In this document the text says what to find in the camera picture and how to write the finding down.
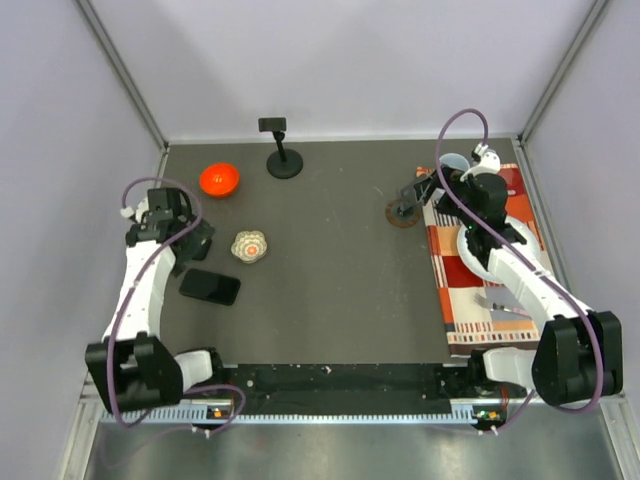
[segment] black phone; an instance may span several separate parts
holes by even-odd
[[[206,302],[233,305],[240,290],[240,280],[219,273],[192,268],[184,274],[180,294]]]

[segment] phone holder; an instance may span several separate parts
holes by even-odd
[[[267,171],[275,178],[293,178],[302,171],[302,156],[290,148],[284,148],[284,132],[287,130],[287,119],[284,117],[269,117],[258,119],[258,129],[261,132],[272,132],[278,150],[267,158]]]

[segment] orange bowl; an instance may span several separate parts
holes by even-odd
[[[229,163],[214,163],[200,174],[200,188],[216,198],[231,195],[240,181],[238,169]]]

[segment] lavender wall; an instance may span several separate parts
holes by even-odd
[[[611,2],[530,144],[575,293],[624,329],[640,414],[640,2]]]
[[[73,2],[0,2],[0,465],[53,478],[124,273],[119,194],[159,154]]]
[[[519,132],[592,1],[93,3],[164,134],[210,141]]]

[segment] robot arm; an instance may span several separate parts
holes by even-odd
[[[101,343],[91,344],[85,361],[108,411],[107,341],[112,335],[116,314],[122,307],[135,277],[151,255],[169,237],[186,228],[195,216],[188,199],[176,188],[151,189],[134,212],[123,210],[133,222],[126,235],[127,268],[118,307]],[[214,349],[185,352],[175,357],[160,341],[160,314],[169,275],[179,275],[192,259],[203,259],[214,229],[202,221],[171,247],[164,248],[148,266],[136,286],[125,317],[117,332],[114,354],[114,384],[121,411],[134,411],[178,403],[193,385],[222,372]]]
[[[559,285],[533,256],[527,240],[508,222],[506,182],[497,175],[500,159],[486,145],[473,152],[478,163],[449,161],[442,171],[454,194],[491,228],[506,238],[535,267],[532,271],[509,249],[480,228],[445,193],[436,209],[461,220],[466,228],[468,251],[491,275],[499,279],[529,312],[542,332],[536,351],[514,347],[472,353],[470,370],[479,381],[510,382],[537,390],[550,405],[589,399],[596,385],[594,348],[599,348],[604,364],[602,395],[622,390],[622,335],[619,320],[611,312],[595,312],[570,296],[593,326],[598,345],[592,345],[578,312],[549,285]],[[404,207],[425,205],[441,187],[436,173],[422,176],[400,191]]]

